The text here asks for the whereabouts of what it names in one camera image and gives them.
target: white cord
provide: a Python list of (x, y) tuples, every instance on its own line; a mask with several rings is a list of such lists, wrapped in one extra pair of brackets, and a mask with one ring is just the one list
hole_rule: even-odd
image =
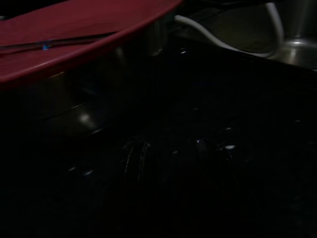
[[(269, 3), (266, 3), (265, 5), (266, 5), (267, 11), (268, 11), (270, 18), (271, 18), (273, 25), (274, 25), (278, 46), (280, 46), (284, 41), (284, 29), (283, 29), (283, 24), (282, 24), (281, 18), (277, 12), (277, 9), (276, 9), (274, 3), (269, 2)], [(274, 53), (274, 52), (270, 52), (270, 53), (264, 53), (264, 54), (256, 54), (256, 53), (242, 51), (242, 50), (239, 50), (237, 48), (234, 48), (234, 47), (222, 42), (216, 36), (214, 36), (212, 33), (210, 33), (209, 30), (207, 30), (201, 24), (199, 24), (198, 22), (196, 22), (192, 19), (189, 19), (185, 16), (177, 15), (177, 16), (175, 16), (175, 21), (194, 27), (195, 29), (200, 31), (204, 36), (206, 36), (207, 39), (209, 39), (211, 42), (213, 42), (215, 45), (217, 45), (219, 47), (223, 47), (223, 48), (226, 48), (226, 49), (229, 49), (232, 51), (242, 52), (242, 53), (246, 53), (246, 54), (258, 56), (258, 57), (263, 57), (263, 58), (267, 58)]]

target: red tray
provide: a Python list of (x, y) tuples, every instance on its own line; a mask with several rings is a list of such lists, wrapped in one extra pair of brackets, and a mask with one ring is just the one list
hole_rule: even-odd
[(0, 45), (117, 32), (87, 45), (0, 50), (0, 87), (72, 68), (122, 44), (182, 0), (69, 0), (0, 23)]

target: white cable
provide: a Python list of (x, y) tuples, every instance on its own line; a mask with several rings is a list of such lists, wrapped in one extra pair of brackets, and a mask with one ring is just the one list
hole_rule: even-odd
[[(276, 9), (274, 3), (269, 2), (269, 3), (266, 3), (265, 5), (266, 5), (267, 11), (268, 11), (270, 18), (271, 18), (273, 25), (274, 25), (278, 46), (280, 46), (284, 41), (284, 30), (283, 30), (283, 24), (282, 24), (281, 18), (277, 12), (277, 9)], [(239, 50), (237, 48), (234, 48), (234, 47), (222, 42), (216, 36), (214, 36), (212, 33), (210, 33), (209, 30), (207, 30), (201, 24), (199, 24), (198, 22), (196, 22), (192, 19), (189, 19), (185, 16), (177, 15), (177, 16), (175, 16), (175, 21), (177, 21), (179, 23), (187, 24), (191, 27), (194, 27), (196, 30), (200, 31), (205, 37), (207, 37), (207, 39), (209, 39), (211, 42), (213, 42), (215, 45), (217, 45), (219, 47), (223, 47), (223, 48), (226, 48), (226, 49), (229, 49), (232, 51), (242, 52), (242, 53), (246, 53), (246, 54), (258, 56), (258, 57), (263, 57), (263, 58), (267, 58), (274, 53), (274, 52), (270, 52), (270, 53), (264, 53), (264, 54), (257, 54), (257, 53), (242, 51), (242, 50)]]

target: red plate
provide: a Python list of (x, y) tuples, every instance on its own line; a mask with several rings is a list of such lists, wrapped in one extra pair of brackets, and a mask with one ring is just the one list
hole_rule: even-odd
[(182, 0), (69, 0), (0, 22), (0, 45), (117, 32), (87, 45), (0, 51), (0, 86), (18, 86), (113, 49)]

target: black countertop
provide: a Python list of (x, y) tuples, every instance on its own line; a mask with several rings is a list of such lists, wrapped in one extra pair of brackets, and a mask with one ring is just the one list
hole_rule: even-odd
[[(317, 236), (315, 72), (179, 38), (134, 64), (147, 93), (112, 128), (3, 144), (9, 237)], [(230, 185), (210, 186), (201, 143), (226, 152)], [(146, 157), (141, 182), (132, 152)]]

